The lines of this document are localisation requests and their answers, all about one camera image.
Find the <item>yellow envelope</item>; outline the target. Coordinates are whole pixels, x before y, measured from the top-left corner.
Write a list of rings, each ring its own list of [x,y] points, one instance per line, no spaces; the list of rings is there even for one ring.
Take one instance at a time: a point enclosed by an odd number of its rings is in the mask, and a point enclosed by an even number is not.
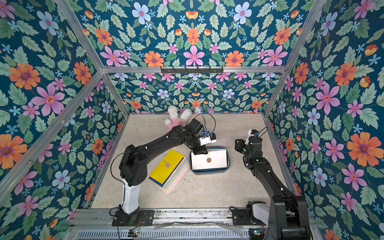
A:
[[[161,160],[156,168],[151,172],[149,177],[154,178],[157,181],[164,181],[169,179],[171,174],[177,169],[177,167],[186,159],[186,157],[174,150],[170,150],[169,153]]]

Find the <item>navy blue envelope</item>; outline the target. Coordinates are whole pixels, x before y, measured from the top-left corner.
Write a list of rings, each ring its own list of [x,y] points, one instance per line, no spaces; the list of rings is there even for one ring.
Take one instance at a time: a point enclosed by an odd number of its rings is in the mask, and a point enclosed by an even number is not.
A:
[[[149,179],[152,180],[155,184],[157,184],[160,187],[163,187],[167,183],[167,181],[168,181],[168,179],[166,179],[164,181],[157,181],[157,180],[155,180],[152,177],[149,177]]]

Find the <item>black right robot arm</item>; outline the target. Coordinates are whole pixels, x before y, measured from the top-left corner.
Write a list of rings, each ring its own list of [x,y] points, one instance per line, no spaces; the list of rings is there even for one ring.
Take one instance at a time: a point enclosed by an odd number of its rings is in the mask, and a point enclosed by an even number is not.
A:
[[[250,232],[252,240],[310,240],[308,207],[302,196],[295,195],[285,187],[274,173],[270,162],[263,157],[262,140],[249,136],[247,140],[236,139],[235,150],[243,155],[245,167],[256,177],[270,197],[270,206],[264,203],[247,205],[249,221],[260,221],[265,230]]]

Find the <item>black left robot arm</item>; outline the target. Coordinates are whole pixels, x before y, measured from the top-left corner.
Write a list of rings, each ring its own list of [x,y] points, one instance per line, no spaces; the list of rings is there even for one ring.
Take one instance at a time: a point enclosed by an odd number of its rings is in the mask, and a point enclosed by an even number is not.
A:
[[[201,143],[199,133],[203,124],[192,119],[185,127],[173,127],[167,134],[138,147],[130,145],[121,154],[119,164],[120,178],[123,183],[123,201],[115,213],[113,226],[135,226],[140,222],[139,193],[140,184],[148,176],[147,165],[160,154],[180,145],[187,146],[196,155],[208,153]]]

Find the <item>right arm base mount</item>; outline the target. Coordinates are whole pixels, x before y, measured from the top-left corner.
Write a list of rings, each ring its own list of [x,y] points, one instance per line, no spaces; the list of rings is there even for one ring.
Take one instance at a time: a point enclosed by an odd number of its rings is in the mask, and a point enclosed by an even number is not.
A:
[[[269,206],[262,201],[249,201],[245,208],[230,206],[234,226],[268,226]]]

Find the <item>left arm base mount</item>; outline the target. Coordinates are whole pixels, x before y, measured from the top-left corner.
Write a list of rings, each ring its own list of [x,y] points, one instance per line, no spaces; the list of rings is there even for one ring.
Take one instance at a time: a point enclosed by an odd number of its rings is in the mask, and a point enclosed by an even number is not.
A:
[[[113,227],[147,227],[151,226],[154,220],[154,210],[141,210],[138,208],[131,214],[126,214],[122,205],[119,205],[113,215]]]

